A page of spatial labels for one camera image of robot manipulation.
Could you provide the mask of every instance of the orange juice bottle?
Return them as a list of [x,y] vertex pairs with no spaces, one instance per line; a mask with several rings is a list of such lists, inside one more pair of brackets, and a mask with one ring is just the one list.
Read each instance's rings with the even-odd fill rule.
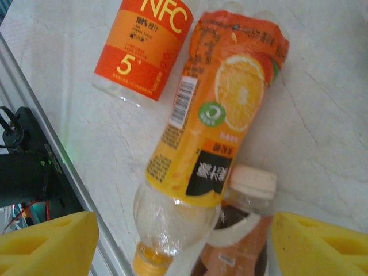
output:
[[213,229],[240,144],[288,54],[277,24],[228,11],[240,12],[238,5],[204,13],[191,38],[170,118],[135,197],[139,276],[164,275],[176,254]]
[[123,0],[93,85],[140,105],[158,100],[193,22],[197,0]]

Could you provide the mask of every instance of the white bottle cap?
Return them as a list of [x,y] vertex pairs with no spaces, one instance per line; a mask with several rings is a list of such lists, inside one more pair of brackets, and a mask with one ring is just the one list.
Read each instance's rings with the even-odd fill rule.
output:
[[235,165],[229,188],[250,197],[271,201],[276,193],[277,176],[268,171]]

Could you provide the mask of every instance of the bottle cap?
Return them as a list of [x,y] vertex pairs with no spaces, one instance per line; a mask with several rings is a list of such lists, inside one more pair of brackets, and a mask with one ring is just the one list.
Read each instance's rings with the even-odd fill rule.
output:
[[164,276],[172,262],[171,256],[157,254],[143,243],[139,243],[133,268],[138,276]]
[[276,185],[275,174],[240,164],[233,168],[229,181],[230,189],[268,201],[274,198]]

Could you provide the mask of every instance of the white marble surface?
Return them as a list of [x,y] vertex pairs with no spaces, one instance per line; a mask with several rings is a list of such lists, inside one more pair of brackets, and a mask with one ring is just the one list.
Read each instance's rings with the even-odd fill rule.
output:
[[[201,1],[197,18],[209,2]],[[138,164],[159,140],[187,44],[151,109],[96,90],[91,75],[119,5],[120,0],[14,0],[0,31],[131,261],[139,239],[132,210]],[[289,31],[291,47],[239,161],[278,175],[270,212],[296,212],[368,232],[368,25],[361,1],[246,2],[249,14],[262,9]],[[179,267],[188,275],[197,252],[184,253],[169,275],[179,275]],[[280,275],[271,246],[270,264],[270,275]]]

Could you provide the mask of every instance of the orange label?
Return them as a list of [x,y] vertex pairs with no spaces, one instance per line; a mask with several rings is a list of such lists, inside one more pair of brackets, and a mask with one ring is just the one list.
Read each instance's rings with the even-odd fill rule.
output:
[[261,218],[251,233],[228,247],[216,248],[206,244],[191,276],[264,276],[265,272],[256,269],[256,265],[264,261],[260,265],[266,267],[267,258],[262,259],[261,253],[271,223],[272,217]]
[[124,0],[95,73],[158,100],[192,22],[180,0]]
[[205,13],[191,39],[169,122],[147,166],[148,181],[187,203],[218,205],[265,88],[288,50],[272,22]]

